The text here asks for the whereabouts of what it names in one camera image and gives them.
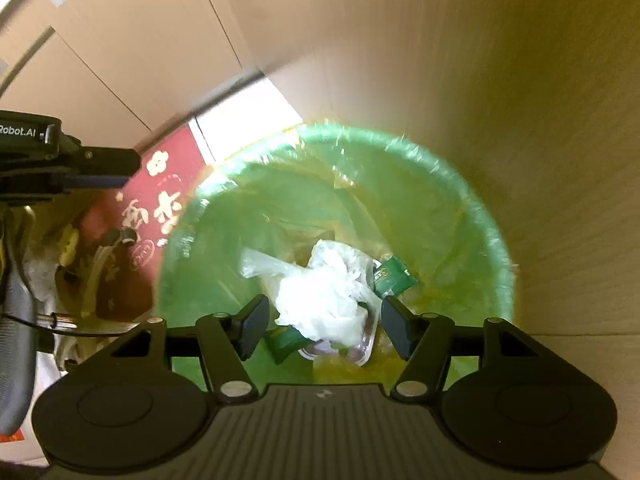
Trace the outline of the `red white food tray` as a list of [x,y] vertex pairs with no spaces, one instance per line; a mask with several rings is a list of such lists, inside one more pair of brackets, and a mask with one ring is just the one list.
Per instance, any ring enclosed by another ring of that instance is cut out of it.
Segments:
[[378,329],[378,315],[365,302],[360,302],[359,307],[367,312],[364,318],[362,338],[359,344],[346,347],[336,342],[319,340],[299,349],[297,353],[308,361],[313,361],[319,356],[342,356],[357,366],[366,364],[370,359],[375,343],[375,334]]

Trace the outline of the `long green wrapper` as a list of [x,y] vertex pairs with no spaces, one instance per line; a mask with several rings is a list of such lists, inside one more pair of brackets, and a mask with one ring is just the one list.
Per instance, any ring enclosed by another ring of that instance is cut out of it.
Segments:
[[[400,296],[419,281],[409,272],[405,263],[397,256],[384,261],[374,260],[373,291],[380,297]],[[268,330],[265,336],[267,348],[277,364],[283,363],[291,354],[312,342],[292,326]]]

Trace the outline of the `green lined trash bin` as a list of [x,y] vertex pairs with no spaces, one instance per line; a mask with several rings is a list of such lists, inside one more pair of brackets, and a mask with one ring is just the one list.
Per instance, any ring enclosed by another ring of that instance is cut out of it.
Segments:
[[515,275],[496,222],[454,168],[420,145],[339,125],[279,134],[233,156],[193,192],[165,248],[155,310],[171,326],[234,313],[264,289],[245,248],[305,264],[318,240],[416,279],[402,302],[460,325],[513,318]]

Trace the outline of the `white tissue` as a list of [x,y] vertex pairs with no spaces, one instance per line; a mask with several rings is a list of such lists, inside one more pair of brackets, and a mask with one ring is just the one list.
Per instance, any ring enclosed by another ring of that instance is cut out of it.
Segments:
[[307,265],[281,278],[276,323],[294,327],[311,341],[360,344],[369,311],[380,306],[372,289],[373,270],[374,260],[364,252],[319,240]]

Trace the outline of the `red printed carton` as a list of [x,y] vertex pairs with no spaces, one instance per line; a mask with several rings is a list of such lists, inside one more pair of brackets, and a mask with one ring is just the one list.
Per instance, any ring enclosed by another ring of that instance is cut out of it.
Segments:
[[[74,310],[118,322],[145,318],[152,310],[169,235],[207,168],[202,142],[189,125],[179,127],[142,155],[140,170],[123,188],[99,194],[75,222],[76,258],[63,273]],[[135,232],[136,240],[107,254],[93,298],[82,302],[99,246],[121,230]]]

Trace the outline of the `clear plastic bag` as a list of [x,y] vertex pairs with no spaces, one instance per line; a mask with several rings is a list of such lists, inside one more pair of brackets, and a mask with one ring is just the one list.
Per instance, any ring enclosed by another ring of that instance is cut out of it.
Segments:
[[255,249],[243,248],[240,251],[240,275],[248,280],[258,278],[273,307],[277,307],[281,282],[301,270],[302,268],[295,263],[282,261]]

